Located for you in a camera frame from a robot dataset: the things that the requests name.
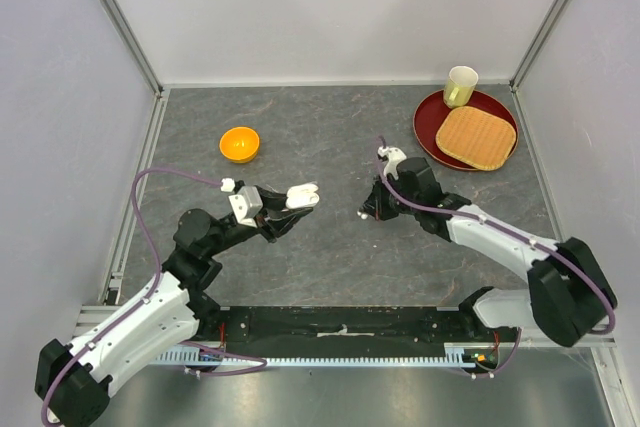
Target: orange bowl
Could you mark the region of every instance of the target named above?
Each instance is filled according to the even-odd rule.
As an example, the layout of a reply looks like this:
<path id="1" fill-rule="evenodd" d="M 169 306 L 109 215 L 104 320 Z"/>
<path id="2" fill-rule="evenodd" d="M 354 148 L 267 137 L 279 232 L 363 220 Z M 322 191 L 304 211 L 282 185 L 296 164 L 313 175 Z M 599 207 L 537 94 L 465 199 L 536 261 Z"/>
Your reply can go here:
<path id="1" fill-rule="evenodd" d="M 231 162 L 244 164 L 258 155 L 260 137 L 249 127 L 234 127 L 220 139 L 220 152 Z"/>

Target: mug handle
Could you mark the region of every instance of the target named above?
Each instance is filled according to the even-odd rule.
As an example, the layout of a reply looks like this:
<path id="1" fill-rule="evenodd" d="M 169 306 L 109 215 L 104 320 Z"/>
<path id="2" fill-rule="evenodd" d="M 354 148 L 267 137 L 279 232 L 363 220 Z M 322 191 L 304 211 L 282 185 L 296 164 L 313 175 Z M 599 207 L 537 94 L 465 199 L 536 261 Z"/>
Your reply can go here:
<path id="1" fill-rule="evenodd" d="M 452 103 L 453 100 L 456 98 L 456 95 L 458 95 L 458 91 L 460 90 L 460 87 L 454 87 L 453 90 L 451 91 L 451 93 L 449 94 L 449 103 Z"/>

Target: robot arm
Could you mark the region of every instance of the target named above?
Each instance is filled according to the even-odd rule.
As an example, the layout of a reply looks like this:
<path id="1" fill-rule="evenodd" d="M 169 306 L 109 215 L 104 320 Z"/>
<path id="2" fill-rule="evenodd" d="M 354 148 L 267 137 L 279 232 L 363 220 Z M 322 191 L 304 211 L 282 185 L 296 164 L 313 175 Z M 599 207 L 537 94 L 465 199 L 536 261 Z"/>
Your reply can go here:
<path id="1" fill-rule="evenodd" d="M 149 298 L 150 281 L 102 324 L 63 346 L 52 340 L 40 352 L 36 393 L 44 399 L 58 373 L 85 346 L 89 351 L 55 390 L 49 404 L 66 427 L 87 426 L 106 409 L 109 399 L 140 369 L 174 345 L 215 322 L 220 306 L 204 291 L 222 269 L 213 256 L 255 235 L 275 242 L 313 211 L 317 186 L 304 184 L 286 194 L 225 179 L 233 212 L 217 219 L 204 210 L 182 215 L 173 239 L 175 249 L 162 264 L 162 277 Z M 143 305 L 122 319 L 134 305 Z M 99 342 L 93 342 L 107 327 Z"/>
<path id="2" fill-rule="evenodd" d="M 569 259 L 595 283 L 612 308 L 617 306 L 611 287 L 584 242 L 536 237 L 490 216 L 464 197 L 442 192 L 424 158 L 407 158 L 396 147 L 380 147 L 378 156 L 386 162 L 383 175 L 393 190 L 410 202 L 434 210 L 424 212 L 399 202 L 378 176 L 358 212 L 360 217 L 384 221 L 400 214 L 412 215 L 426 232 L 477 250 L 528 283 L 528 290 L 485 287 L 472 294 L 463 304 L 472 307 L 476 322 L 492 329 L 537 326 L 566 347 L 589 333 L 606 315 L 602 302 L 548 252 Z"/>

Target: yellow bowl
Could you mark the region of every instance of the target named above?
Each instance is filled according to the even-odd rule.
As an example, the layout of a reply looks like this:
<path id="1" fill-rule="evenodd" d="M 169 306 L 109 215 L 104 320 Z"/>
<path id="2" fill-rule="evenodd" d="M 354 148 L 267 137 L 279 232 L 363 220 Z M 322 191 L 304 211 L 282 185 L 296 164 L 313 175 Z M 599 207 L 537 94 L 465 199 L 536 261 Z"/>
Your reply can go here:
<path id="1" fill-rule="evenodd" d="M 220 139 L 220 152 L 231 162 L 244 164 L 258 155 L 260 137 L 249 127 L 234 127 Z"/>

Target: cup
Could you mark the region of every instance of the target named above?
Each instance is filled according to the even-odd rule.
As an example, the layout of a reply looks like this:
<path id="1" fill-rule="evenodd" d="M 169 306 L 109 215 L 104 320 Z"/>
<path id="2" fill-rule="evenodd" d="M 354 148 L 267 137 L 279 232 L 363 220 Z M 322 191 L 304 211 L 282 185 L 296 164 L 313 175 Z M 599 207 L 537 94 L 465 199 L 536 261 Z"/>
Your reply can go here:
<path id="1" fill-rule="evenodd" d="M 444 88 L 444 103 L 450 109 L 467 105 L 477 84 L 478 73 L 471 67 L 454 67 L 449 71 L 449 80 Z"/>

